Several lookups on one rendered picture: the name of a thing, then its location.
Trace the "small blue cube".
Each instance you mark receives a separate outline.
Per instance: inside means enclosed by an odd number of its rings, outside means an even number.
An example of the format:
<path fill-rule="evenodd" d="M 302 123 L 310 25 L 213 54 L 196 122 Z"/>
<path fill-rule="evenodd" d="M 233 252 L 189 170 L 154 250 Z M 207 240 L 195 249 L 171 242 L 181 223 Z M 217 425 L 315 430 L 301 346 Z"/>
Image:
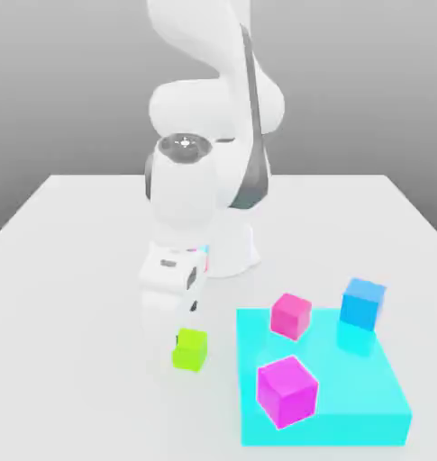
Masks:
<path fill-rule="evenodd" d="M 341 300 L 340 320 L 373 331 L 387 288 L 380 284 L 352 278 Z"/>

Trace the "small green cube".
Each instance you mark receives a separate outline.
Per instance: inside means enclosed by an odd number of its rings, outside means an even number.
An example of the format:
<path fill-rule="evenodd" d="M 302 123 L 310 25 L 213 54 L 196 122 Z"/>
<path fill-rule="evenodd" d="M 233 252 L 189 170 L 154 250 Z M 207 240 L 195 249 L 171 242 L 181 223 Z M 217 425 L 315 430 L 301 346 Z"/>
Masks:
<path fill-rule="evenodd" d="M 182 328 L 178 332 L 178 341 L 172 351 L 172 363 L 175 368 L 198 372 L 207 355 L 207 333 L 201 330 Z"/>

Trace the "small magenta cube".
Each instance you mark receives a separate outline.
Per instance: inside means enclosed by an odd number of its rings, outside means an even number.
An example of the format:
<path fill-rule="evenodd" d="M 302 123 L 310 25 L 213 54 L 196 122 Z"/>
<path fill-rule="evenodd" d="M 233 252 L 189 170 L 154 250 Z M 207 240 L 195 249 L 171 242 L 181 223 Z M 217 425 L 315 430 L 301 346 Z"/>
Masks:
<path fill-rule="evenodd" d="M 260 366 L 256 399 L 277 429 L 314 415 L 319 383 L 295 357 Z"/>

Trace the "small cyan cube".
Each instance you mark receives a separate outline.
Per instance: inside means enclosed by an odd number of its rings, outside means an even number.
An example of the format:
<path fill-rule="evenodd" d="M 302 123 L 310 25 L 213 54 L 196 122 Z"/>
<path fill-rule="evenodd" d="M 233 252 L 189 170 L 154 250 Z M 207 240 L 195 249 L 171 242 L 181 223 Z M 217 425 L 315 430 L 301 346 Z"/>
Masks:
<path fill-rule="evenodd" d="M 374 350 L 377 336 L 374 331 L 339 321 L 336 341 L 339 349 L 355 356 L 368 357 Z"/>

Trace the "large cyan box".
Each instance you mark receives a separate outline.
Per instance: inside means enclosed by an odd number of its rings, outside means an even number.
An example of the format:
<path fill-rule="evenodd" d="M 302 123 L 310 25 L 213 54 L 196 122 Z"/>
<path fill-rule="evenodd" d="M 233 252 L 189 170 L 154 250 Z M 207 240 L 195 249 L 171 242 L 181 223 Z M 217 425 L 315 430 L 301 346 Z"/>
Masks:
<path fill-rule="evenodd" d="M 241 443 L 245 447 L 403 446 L 412 410 L 377 338 L 368 357 L 337 346 L 337 309 L 315 308 L 298 341 L 269 328 L 267 309 L 236 312 Z M 310 418 L 277 429 L 256 399 L 257 370 L 295 356 L 317 379 L 316 409 Z"/>

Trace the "small pink cube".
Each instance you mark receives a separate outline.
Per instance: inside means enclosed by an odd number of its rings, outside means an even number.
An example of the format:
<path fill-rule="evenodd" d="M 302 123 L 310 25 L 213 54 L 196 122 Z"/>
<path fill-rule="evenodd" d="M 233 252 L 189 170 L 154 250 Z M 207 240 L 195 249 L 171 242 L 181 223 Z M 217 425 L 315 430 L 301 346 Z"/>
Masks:
<path fill-rule="evenodd" d="M 271 307 L 270 330 L 297 341 L 309 327 L 312 304 L 293 294 L 283 294 Z"/>

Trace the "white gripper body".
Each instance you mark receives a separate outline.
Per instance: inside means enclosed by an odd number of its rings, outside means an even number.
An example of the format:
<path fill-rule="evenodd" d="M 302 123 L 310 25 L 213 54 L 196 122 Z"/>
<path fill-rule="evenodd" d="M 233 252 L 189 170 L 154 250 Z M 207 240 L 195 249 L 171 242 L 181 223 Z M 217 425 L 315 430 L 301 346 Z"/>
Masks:
<path fill-rule="evenodd" d="M 175 336 L 181 328 L 200 323 L 196 294 L 141 291 L 141 323 L 151 336 Z"/>

